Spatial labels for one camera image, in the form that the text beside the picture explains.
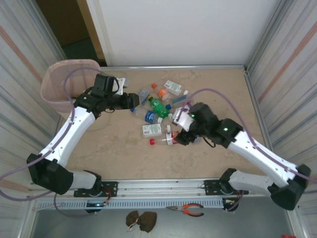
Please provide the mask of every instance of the trash pile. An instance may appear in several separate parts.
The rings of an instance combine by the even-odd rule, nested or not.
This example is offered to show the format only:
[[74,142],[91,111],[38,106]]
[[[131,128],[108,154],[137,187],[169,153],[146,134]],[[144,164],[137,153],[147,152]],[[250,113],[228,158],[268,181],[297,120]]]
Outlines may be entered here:
[[168,80],[164,85],[144,86],[138,93],[140,105],[130,111],[135,117],[149,123],[142,126],[142,136],[151,138],[151,145],[174,145],[178,131],[171,131],[173,115],[182,107],[188,112],[193,101],[182,85]]

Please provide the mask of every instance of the red-handled pliers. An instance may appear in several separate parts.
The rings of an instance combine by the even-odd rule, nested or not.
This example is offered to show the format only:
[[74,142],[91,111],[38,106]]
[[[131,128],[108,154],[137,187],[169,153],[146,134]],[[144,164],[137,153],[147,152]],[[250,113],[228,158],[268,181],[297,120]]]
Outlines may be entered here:
[[166,208],[174,210],[174,211],[183,211],[183,213],[188,214],[189,216],[192,216],[192,217],[201,217],[204,215],[203,213],[192,213],[192,212],[186,210],[186,208],[189,208],[189,207],[204,208],[202,205],[200,205],[198,203],[190,203],[190,204],[186,204],[183,206],[171,206],[171,207],[166,207]]

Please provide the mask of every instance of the wastebasket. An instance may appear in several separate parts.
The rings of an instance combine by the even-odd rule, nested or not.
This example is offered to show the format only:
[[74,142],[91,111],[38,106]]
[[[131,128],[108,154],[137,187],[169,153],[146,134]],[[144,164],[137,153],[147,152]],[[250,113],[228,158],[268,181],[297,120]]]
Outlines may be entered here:
[[[70,59],[57,62],[48,68],[41,86],[43,100],[65,119],[68,118],[71,112],[71,105],[64,92],[63,83],[66,77],[77,69],[80,70],[74,72],[66,84],[66,91],[72,98],[75,98],[94,85],[96,75],[100,70],[96,61],[92,59]],[[102,113],[88,130],[104,128],[108,123],[109,116],[107,113]]]

